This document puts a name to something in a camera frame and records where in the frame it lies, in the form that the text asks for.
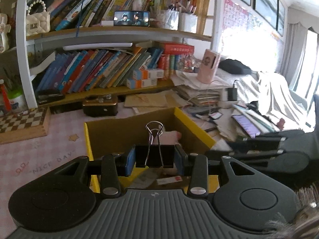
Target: wooden shelf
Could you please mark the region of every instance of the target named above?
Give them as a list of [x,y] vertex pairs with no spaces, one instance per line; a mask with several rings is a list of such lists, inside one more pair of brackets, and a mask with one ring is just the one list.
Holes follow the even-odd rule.
[[91,91],[86,92],[78,92],[78,93],[71,93],[66,94],[65,99],[47,103],[41,105],[40,107],[51,107],[51,106],[58,106],[63,104],[69,104],[74,102],[82,101],[85,97],[90,95],[107,95],[107,94],[116,94],[116,95],[126,95],[126,94],[133,94],[133,93],[140,93],[140,92],[152,92],[160,89],[169,89],[174,87],[174,84],[171,80],[166,81],[158,81],[157,86],[146,87],[146,88],[139,88],[139,89],[129,89],[126,86],[120,87],[111,87],[111,88],[96,88]]
[[137,26],[107,26],[107,27],[88,27],[72,28],[48,33],[37,34],[27,37],[27,45],[50,42],[53,40],[69,40],[75,37],[86,36],[107,36],[107,35],[160,35],[180,38],[192,38],[203,41],[211,41],[211,36],[184,32],[179,30],[170,30],[163,28],[137,27]]

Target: blue string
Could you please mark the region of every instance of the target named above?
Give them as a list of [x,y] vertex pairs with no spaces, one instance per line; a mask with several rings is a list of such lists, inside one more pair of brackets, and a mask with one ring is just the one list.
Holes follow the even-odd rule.
[[78,23],[77,23],[77,25],[76,25],[77,32],[76,32],[76,34],[75,34],[75,37],[78,37],[79,31],[80,31],[80,25],[81,25],[82,21],[84,20],[83,17],[82,17],[82,16],[84,16],[84,15],[83,15],[83,12],[82,12],[83,3],[84,3],[84,0],[82,0],[82,4],[81,4],[81,10],[80,10],[80,15],[79,15],[79,21],[78,21]]

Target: black cushion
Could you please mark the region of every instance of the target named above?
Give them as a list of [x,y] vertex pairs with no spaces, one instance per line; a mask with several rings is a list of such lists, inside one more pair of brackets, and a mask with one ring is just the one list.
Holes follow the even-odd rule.
[[251,69],[238,60],[226,59],[218,67],[231,74],[251,74]]

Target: cardboard box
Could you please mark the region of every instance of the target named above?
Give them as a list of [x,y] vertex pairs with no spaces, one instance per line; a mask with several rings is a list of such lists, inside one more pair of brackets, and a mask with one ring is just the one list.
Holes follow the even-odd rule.
[[[182,134],[180,144],[186,153],[203,154],[215,144],[215,141],[199,126],[188,118],[179,108],[167,108],[125,119],[103,119],[84,123],[87,151],[90,160],[106,154],[124,153],[136,144],[148,144],[149,133],[145,126],[150,121],[161,122],[166,131],[177,130]],[[129,183],[140,172],[130,177],[120,177]],[[96,176],[92,176],[93,188],[99,192]]]
[[146,79],[146,80],[135,80],[135,79],[127,79],[126,86],[130,89],[144,88],[150,86],[156,86],[157,79]]
[[164,77],[163,69],[148,69],[148,70],[135,70],[133,72],[133,78],[135,80],[145,80],[145,79],[158,79]]

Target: white curtain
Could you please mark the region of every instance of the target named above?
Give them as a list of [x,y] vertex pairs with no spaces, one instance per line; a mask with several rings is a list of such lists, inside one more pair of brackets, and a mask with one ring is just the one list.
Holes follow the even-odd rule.
[[280,74],[292,90],[296,84],[305,55],[308,29],[301,23],[288,24],[287,37]]

